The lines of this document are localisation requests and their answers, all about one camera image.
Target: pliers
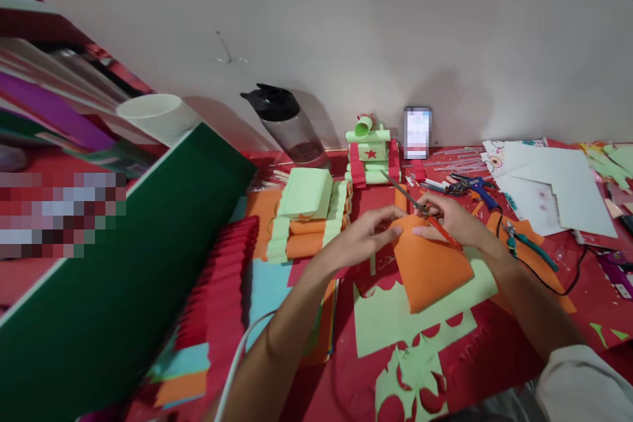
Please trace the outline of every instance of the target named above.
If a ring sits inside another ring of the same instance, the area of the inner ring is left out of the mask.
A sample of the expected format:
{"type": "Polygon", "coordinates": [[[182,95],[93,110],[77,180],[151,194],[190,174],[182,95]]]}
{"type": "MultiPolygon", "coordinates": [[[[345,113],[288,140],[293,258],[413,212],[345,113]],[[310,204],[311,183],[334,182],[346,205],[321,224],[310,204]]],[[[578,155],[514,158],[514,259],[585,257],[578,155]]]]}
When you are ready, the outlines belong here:
{"type": "Polygon", "coordinates": [[[543,249],[541,249],[540,246],[530,241],[525,234],[517,234],[516,229],[514,229],[514,226],[512,225],[510,220],[508,220],[507,226],[503,223],[501,223],[501,225],[503,226],[503,230],[508,234],[508,250],[513,257],[517,257],[516,240],[518,239],[520,242],[527,245],[531,250],[536,252],[547,263],[547,265],[549,265],[554,270],[554,272],[558,272],[558,266],[552,260],[552,258],[547,255],[547,253],[543,249]]]}

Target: cable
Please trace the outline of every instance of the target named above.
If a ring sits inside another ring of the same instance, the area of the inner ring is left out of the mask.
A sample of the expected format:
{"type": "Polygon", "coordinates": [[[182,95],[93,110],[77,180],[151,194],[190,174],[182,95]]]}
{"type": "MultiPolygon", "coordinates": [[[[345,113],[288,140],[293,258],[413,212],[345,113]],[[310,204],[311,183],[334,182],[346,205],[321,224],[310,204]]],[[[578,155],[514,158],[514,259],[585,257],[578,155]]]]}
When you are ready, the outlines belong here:
{"type": "Polygon", "coordinates": [[[216,417],[214,422],[220,422],[222,420],[222,416],[224,415],[224,409],[226,408],[226,401],[229,398],[229,391],[231,390],[231,385],[233,384],[233,379],[235,378],[235,372],[237,371],[237,365],[239,364],[239,360],[244,352],[244,347],[246,346],[246,340],[248,340],[249,334],[257,324],[268,318],[270,315],[274,315],[277,313],[277,310],[273,310],[271,312],[266,313],[264,316],[256,319],[251,325],[246,329],[244,336],[239,341],[239,345],[237,345],[237,350],[235,350],[235,356],[233,356],[233,362],[231,363],[231,369],[229,370],[228,376],[226,376],[226,382],[224,383],[224,389],[222,390],[222,395],[220,396],[220,403],[218,404],[218,410],[216,411],[216,417]]]}
{"type": "MultiPolygon", "coordinates": [[[[499,237],[499,228],[501,227],[501,221],[503,220],[503,211],[501,211],[501,216],[499,218],[499,222],[497,223],[497,238],[499,237]]],[[[572,281],[572,283],[569,285],[569,287],[567,287],[567,290],[565,290],[564,292],[559,292],[556,289],[553,289],[552,287],[550,287],[546,282],[543,281],[543,279],[539,276],[539,274],[536,273],[536,271],[524,260],[518,258],[518,257],[514,257],[516,260],[518,260],[519,262],[521,262],[525,267],[527,267],[527,269],[534,274],[534,276],[539,280],[539,282],[541,282],[545,287],[547,287],[551,292],[561,296],[561,297],[566,297],[567,295],[569,295],[569,293],[574,289],[574,287],[576,286],[576,284],[578,283],[578,280],[580,279],[580,265],[582,263],[582,260],[585,258],[585,256],[587,255],[587,250],[593,252],[594,254],[598,255],[598,253],[596,253],[593,249],[591,249],[588,245],[584,245],[583,246],[583,251],[582,254],[580,255],[580,258],[578,259],[578,263],[576,264],[576,275],[574,276],[574,280],[572,281]]]]}

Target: smartphone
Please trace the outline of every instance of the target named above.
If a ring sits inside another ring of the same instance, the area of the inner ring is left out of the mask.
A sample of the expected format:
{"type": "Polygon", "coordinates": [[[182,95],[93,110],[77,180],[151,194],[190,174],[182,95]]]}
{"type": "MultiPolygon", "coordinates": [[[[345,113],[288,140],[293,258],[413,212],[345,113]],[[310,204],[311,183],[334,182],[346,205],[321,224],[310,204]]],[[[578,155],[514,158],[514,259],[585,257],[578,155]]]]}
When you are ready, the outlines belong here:
{"type": "Polygon", "coordinates": [[[424,160],[429,157],[431,146],[430,107],[404,108],[404,158],[407,160],[424,160]]]}

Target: white sleeve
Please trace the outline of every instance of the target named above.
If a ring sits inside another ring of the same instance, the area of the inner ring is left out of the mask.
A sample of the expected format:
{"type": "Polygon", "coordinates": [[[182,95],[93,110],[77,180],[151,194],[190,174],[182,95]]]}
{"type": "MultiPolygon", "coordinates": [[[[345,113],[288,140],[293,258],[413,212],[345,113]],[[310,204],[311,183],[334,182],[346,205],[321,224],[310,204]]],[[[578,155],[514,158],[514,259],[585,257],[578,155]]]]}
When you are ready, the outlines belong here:
{"type": "Polygon", "coordinates": [[[548,421],[633,421],[633,387],[589,346],[553,351],[536,388],[548,421]]]}

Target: orange paper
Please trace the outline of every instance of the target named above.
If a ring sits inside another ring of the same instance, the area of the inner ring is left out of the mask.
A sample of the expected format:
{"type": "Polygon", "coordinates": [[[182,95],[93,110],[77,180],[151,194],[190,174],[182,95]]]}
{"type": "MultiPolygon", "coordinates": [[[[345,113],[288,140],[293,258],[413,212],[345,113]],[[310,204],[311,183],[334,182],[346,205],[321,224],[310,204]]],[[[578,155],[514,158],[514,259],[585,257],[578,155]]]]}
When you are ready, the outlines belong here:
{"type": "Polygon", "coordinates": [[[290,221],[290,235],[324,233],[326,220],[312,220],[306,222],[290,221]]]}
{"type": "Polygon", "coordinates": [[[318,343],[316,347],[304,356],[299,363],[299,367],[314,366],[325,363],[330,358],[330,346],[332,342],[332,331],[334,330],[334,297],[336,290],[336,280],[330,280],[328,288],[325,290],[323,308],[321,309],[321,322],[318,329],[318,343]]]}
{"type": "Polygon", "coordinates": [[[290,236],[286,245],[288,260],[316,255],[323,247],[323,233],[290,236]]]}
{"type": "MultiPolygon", "coordinates": [[[[488,219],[488,224],[486,225],[486,227],[490,229],[495,235],[497,234],[497,223],[499,222],[499,216],[500,215],[498,212],[492,213],[490,219],[488,219]]],[[[516,229],[517,234],[525,234],[526,237],[536,245],[540,246],[541,244],[543,244],[545,238],[532,231],[532,227],[530,226],[529,221],[512,221],[508,218],[503,217],[503,224],[507,226],[508,221],[512,223],[514,229],[516,229]]],[[[503,242],[504,244],[508,242],[508,234],[506,234],[506,232],[503,230],[503,226],[499,228],[499,239],[501,239],[501,242],[503,242]]],[[[528,246],[519,242],[518,240],[516,242],[516,254],[519,256],[520,259],[524,260],[530,267],[532,267],[534,269],[534,272],[539,274],[539,277],[542,278],[547,285],[559,292],[564,292],[564,288],[556,277],[556,272],[554,272],[554,270],[549,265],[547,265],[547,263],[536,252],[534,252],[528,246]]],[[[569,297],[554,295],[554,298],[558,300],[560,306],[567,313],[576,312],[576,307],[569,297]]],[[[512,309],[510,308],[510,305],[508,305],[508,302],[506,301],[505,296],[503,296],[503,292],[501,292],[501,290],[499,290],[499,293],[496,294],[494,297],[491,297],[490,300],[495,302],[506,312],[510,313],[510,315],[513,315],[512,309]]]]}
{"type": "Polygon", "coordinates": [[[264,190],[249,194],[246,204],[245,217],[259,216],[259,234],[253,258],[266,259],[268,241],[272,235],[272,221],[277,214],[279,201],[282,199],[281,190],[264,190]]]}
{"type": "Polygon", "coordinates": [[[414,227],[427,225],[411,214],[390,226],[403,229],[393,246],[411,313],[424,310],[475,276],[468,259],[448,243],[413,234],[414,227]]]}
{"type": "MultiPolygon", "coordinates": [[[[407,187],[406,185],[400,185],[402,186],[402,188],[404,189],[404,191],[407,191],[407,187]]],[[[408,213],[409,212],[409,200],[407,199],[407,197],[405,195],[403,195],[400,190],[398,188],[394,188],[394,191],[396,192],[396,206],[398,208],[400,208],[401,210],[403,210],[404,212],[408,213]]]]}
{"type": "Polygon", "coordinates": [[[156,394],[154,407],[164,406],[183,399],[204,395],[206,392],[206,371],[191,373],[163,381],[156,394]]]}

